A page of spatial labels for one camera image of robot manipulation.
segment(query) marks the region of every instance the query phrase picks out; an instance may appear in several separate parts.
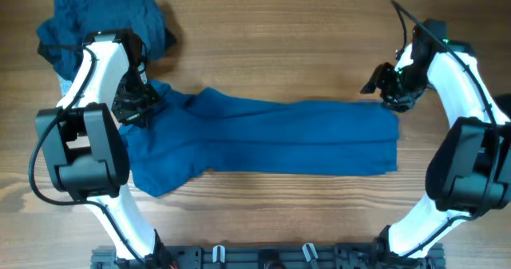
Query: wooden table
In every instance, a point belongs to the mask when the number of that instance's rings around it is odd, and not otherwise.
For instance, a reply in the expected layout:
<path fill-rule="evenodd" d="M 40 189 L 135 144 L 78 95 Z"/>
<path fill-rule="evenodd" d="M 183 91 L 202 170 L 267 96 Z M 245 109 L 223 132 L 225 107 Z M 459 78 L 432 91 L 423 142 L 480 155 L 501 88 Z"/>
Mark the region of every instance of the wooden table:
<path fill-rule="evenodd" d="M 475 47 L 490 92 L 509 92 L 511 0 L 398 1 L 420 19 L 446 20 L 451 38 Z M 180 44 L 149 76 L 184 93 L 211 86 L 269 101 L 353 101 L 402 42 L 389 0 L 157 2 Z M 84 208 L 44 204 L 27 183 L 35 114 L 60 98 L 36 54 L 35 30 L 52 15 L 53 0 L 0 0 L 0 268 L 87 268 L 90 251 L 111 244 Z M 168 245 L 368 242 L 422 196 L 448 130 L 435 93 L 400 118 L 399 171 L 385 176 L 209 172 L 161 199 L 133 194 Z M 65 199 L 42 158 L 37 169 L 44 193 Z M 449 268 L 511 267 L 510 218 L 507 208 L 492 211 L 445 237 Z"/>

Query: crumpled blue cloth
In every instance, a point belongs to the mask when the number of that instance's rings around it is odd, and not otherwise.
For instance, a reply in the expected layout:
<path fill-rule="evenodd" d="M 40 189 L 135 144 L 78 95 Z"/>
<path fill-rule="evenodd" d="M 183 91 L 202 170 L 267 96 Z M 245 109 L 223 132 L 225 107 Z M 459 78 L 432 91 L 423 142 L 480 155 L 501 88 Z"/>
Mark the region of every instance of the crumpled blue cloth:
<path fill-rule="evenodd" d="M 163 97 L 152 125 L 120 133 L 135 185 L 151 196 L 209 168 L 339 176 L 397 170 L 398 118 L 379 103 L 280 104 L 150 82 Z"/>
<path fill-rule="evenodd" d="M 54 17 L 37 30 L 43 45 L 81 45 L 92 32 L 132 29 L 146 44 L 148 58 L 156 60 L 176 43 L 154 0 L 54 0 L 54 3 Z M 39 53 L 60 77 L 74 80 L 81 65 L 79 53 L 43 50 L 41 46 Z"/>

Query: blue cloth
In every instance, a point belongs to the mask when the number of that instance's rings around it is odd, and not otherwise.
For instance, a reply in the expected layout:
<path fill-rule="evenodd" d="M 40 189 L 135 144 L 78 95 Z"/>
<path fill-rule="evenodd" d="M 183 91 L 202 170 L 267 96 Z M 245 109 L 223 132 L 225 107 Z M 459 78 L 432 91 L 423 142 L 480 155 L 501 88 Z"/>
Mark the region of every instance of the blue cloth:
<path fill-rule="evenodd" d="M 216 171 L 375 175 L 397 170 L 398 118 L 379 103 L 294 104 L 198 95 L 150 81 L 163 97 L 149 129 L 122 126 L 135 185 L 152 196 Z"/>
<path fill-rule="evenodd" d="M 43 45 L 81 45 L 87 34 L 96 31 L 132 29 L 148 47 L 148 58 L 163 57 L 176 42 L 165 28 L 164 16 L 154 0 L 54 0 L 54 17 L 39 26 Z M 81 55 L 64 49 L 39 53 L 58 75 L 74 80 Z"/>

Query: blue fabric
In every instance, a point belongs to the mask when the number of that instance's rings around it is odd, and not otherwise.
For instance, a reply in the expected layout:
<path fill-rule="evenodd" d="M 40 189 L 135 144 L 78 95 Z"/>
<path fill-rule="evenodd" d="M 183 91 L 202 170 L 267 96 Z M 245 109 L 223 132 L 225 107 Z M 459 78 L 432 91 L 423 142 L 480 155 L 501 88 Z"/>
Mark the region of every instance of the blue fabric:
<path fill-rule="evenodd" d="M 379 103 L 294 104 L 198 95 L 150 81 L 163 97 L 149 129 L 122 126 L 135 185 L 152 196 L 216 171 L 375 175 L 397 170 L 398 118 Z"/>
<path fill-rule="evenodd" d="M 163 57 L 175 43 L 165 28 L 164 16 L 154 0 L 54 0 L 54 17 L 39 26 L 44 45 L 81 45 L 95 31 L 132 29 L 148 47 L 148 58 Z M 81 55 L 52 49 L 42 54 L 59 76 L 72 81 L 81 64 Z"/>

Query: robotic hand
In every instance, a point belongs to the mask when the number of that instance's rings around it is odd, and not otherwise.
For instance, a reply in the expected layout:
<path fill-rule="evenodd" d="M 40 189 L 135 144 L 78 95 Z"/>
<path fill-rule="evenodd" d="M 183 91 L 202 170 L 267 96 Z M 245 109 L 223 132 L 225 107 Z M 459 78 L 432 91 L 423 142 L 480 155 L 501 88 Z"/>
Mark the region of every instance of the robotic hand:
<path fill-rule="evenodd" d="M 126 184 L 129 159 L 109 114 L 111 110 L 126 125 L 148 126 L 160 100 L 141 80 L 144 45 L 128 30 L 90 34 L 71 90 L 56 109 L 39 112 L 40 141 L 29 169 L 32 189 L 52 204 L 83 204 L 101 221 L 116 250 L 94 252 L 93 267 L 177 269 L 179 264 L 181 269 L 200 269 L 225 268 L 233 262 L 234 267 L 260 269 L 296 264 L 301 268 L 306 262 L 313 269 L 384 268 L 389 264 L 426 268 L 429 249 L 446 233 L 508 203 L 511 128 L 509 118 L 494 104 L 479 77 L 470 46 L 447 40 L 445 23 L 427 20 L 423 25 L 393 3 L 401 20 L 403 12 L 417 24 L 413 41 L 406 46 L 405 39 L 398 51 L 398 64 L 377 67 L 361 93 L 380 88 L 383 104 L 404 112 L 433 88 L 442 100 L 451 130 L 428 167 L 426 194 L 373 243 L 318 248 L 308 243 L 271 250 L 163 246 L 130 194 Z M 70 148 L 67 142 L 77 136 L 87 136 L 90 146 Z M 38 191 L 34 163 L 40 148 L 54 187 L 68 192 L 73 201 L 50 200 Z M 279 255 L 283 251 L 287 259 Z"/>

